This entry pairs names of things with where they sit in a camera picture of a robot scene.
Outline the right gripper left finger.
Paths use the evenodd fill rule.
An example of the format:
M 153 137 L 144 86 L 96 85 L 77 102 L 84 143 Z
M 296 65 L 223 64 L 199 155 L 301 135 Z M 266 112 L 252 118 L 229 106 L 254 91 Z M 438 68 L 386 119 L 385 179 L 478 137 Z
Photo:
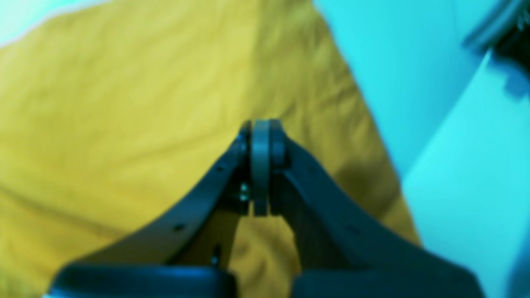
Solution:
M 269 214 L 272 123 L 246 122 L 166 213 L 55 276 L 48 298 L 237 298 L 229 264 L 243 216 Z

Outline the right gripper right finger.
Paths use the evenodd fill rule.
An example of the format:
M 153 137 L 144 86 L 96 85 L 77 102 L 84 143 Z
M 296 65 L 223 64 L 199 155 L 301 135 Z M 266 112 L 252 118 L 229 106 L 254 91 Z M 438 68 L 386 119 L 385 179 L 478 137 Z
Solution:
M 292 298 L 482 298 L 469 271 L 405 241 L 348 197 L 270 121 L 270 208 L 293 230 Z

